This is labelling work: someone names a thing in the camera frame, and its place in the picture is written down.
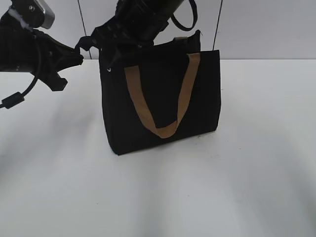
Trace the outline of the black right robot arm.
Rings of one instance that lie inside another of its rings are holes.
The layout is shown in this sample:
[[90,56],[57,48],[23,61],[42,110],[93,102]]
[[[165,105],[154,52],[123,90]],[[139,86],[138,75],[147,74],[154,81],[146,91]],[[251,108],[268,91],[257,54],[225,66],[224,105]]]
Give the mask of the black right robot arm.
[[190,27],[183,26],[174,16],[182,0],[119,0],[115,15],[91,34],[93,45],[105,43],[151,45],[171,20],[182,31],[192,30],[198,20],[197,5],[189,1],[193,14]]

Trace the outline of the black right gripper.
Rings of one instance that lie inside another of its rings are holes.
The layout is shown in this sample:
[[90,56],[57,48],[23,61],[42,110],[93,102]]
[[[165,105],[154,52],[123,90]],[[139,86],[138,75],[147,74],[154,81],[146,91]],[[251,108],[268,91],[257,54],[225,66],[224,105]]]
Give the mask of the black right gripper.
[[115,15],[96,27],[91,36],[96,44],[111,42],[152,46],[168,25],[169,16],[156,2],[118,2]]

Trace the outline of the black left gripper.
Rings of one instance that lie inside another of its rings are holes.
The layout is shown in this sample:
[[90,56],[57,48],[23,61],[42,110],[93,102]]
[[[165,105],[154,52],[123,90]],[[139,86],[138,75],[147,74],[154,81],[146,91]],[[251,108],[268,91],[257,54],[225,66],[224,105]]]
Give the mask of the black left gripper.
[[60,68],[81,65],[79,50],[64,45],[48,34],[19,26],[0,25],[0,70],[28,72],[39,69],[39,78],[52,91],[63,91],[67,80],[60,77]]

